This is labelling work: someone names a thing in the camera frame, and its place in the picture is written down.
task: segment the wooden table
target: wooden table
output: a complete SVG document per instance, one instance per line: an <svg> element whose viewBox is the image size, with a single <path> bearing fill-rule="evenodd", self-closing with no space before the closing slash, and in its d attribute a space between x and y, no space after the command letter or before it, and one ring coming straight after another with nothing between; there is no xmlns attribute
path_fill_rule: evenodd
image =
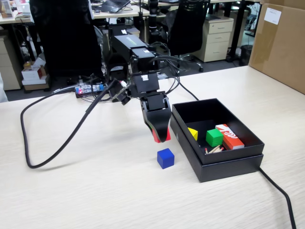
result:
<svg viewBox="0 0 305 229"><path fill-rule="evenodd" d="M173 80L159 82L166 90ZM181 82L200 99L218 98L265 143L262 169L305 228L305 95L248 66ZM57 158L29 169L20 113L35 100L0 104L1 228L290 228L284 196L259 172L199 183L172 131L171 141L153 141L137 99L98 104ZM169 101L193 97L179 86ZM26 112L34 164L63 144L88 106L70 93ZM175 165L162 170L157 151L165 148Z"/></svg>

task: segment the black box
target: black box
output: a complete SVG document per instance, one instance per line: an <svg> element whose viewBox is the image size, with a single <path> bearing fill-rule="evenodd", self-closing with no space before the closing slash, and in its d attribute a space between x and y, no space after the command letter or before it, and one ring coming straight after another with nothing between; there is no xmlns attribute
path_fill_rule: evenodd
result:
<svg viewBox="0 0 305 229"><path fill-rule="evenodd" d="M263 160L264 143L256 137L217 99L174 104L171 128L200 182L252 173ZM206 132L216 125L227 124L244 143L244 148L206 154L210 151ZM189 128L198 131L198 140Z"/></svg>

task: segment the power cord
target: power cord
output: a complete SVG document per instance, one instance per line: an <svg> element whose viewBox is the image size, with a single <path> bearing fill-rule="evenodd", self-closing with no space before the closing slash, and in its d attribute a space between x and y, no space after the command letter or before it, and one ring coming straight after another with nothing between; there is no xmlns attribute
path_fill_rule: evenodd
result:
<svg viewBox="0 0 305 229"><path fill-rule="evenodd" d="M28 139L27 139L27 135L25 132L25 127L24 127L24 121L23 121L23 115L24 113L33 105L41 102L42 100L45 100L51 96L54 96L56 94L61 94L61 93L66 93L66 92L74 92L74 90L66 90L66 91L60 91L57 93L53 93L50 94L46 97L43 97L33 103L31 103L30 105L28 105L26 108L23 109L23 111L21 112L20 115L20 122L21 122L21 128L22 128L22 134L23 134L23 140L24 140L24 150L25 150L25 159L27 162L27 165L29 168L39 168L41 166L44 166L45 164L49 163L50 161L52 161L66 146L67 144L72 140L72 138L75 136L75 134L77 133L77 131L79 130L79 128L81 127L81 125L83 124L83 122L86 120L86 118L88 117L88 115L90 114L90 112L93 110L93 108L96 106L96 104L100 101L101 98L104 97L104 95L106 95L106 93L115 85L116 81L112 81L110 83L110 85L103 91L101 92L96 99L90 104L90 106L88 107L88 109L85 112L85 115L82 117L82 119L80 120L80 122L77 124L76 128L73 130L73 132L71 133L71 135L68 137L68 139L64 142L64 144L52 155L50 156L47 160L45 160L44 162L38 164L38 165L32 165L31 164L31 160L29 157L29 145L28 145Z"/></svg>
<svg viewBox="0 0 305 229"><path fill-rule="evenodd" d="M179 83L180 86L185 89L189 94L191 94L197 101L199 101L199 99L192 93L190 92L189 90L187 90L181 83ZM259 171L263 174L263 176L274 186L277 188L277 190L279 190L283 195L284 197L286 198L286 201L287 201L287 205L288 205L288 211L289 211L289 217L290 217L290 222L291 222L291 227L292 229L296 229L296 225L295 225L295 218L294 218L294 213L293 213L293 210L292 210L292 205L291 205L291 201L290 201L290 198L289 198L289 195L284 191L282 190L261 168L259 168Z"/></svg>

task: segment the white box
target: white box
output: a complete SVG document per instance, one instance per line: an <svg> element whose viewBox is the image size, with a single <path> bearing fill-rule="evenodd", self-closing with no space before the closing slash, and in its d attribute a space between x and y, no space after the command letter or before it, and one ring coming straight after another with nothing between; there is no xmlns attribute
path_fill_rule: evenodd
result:
<svg viewBox="0 0 305 229"><path fill-rule="evenodd" d="M23 69L22 76L24 80L40 80L42 71L39 67L33 69Z"/></svg>
<svg viewBox="0 0 305 229"><path fill-rule="evenodd" d="M49 75L44 75L39 80L22 80L23 85L46 84L49 82Z"/></svg>

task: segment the cardboard box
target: cardboard box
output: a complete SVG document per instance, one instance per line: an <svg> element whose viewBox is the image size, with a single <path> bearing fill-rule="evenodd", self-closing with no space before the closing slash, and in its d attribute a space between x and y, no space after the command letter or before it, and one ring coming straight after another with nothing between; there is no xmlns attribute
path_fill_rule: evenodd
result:
<svg viewBox="0 0 305 229"><path fill-rule="evenodd" d="M34 85L24 85L24 89L26 91L48 89L48 88L50 88L50 85L48 83L45 83L45 84L34 84Z"/></svg>
<svg viewBox="0 0 305 229"><path fill-rule="evenodd" d="M22 76L24 80L40 80L42 77L41 68L23 69Z"/></svg>
<svg viewBox="0 0 305 229"><path fill-rule="evenodd" d="M46 84L49 81L49 75L44 75L39 80L22 80L23 85Z"/></svg>
<svg viewBox="0 0 305 229"><path fill-rule="evenodd" d="M249 65L305 94L305 0L264 0Z"/></svg>

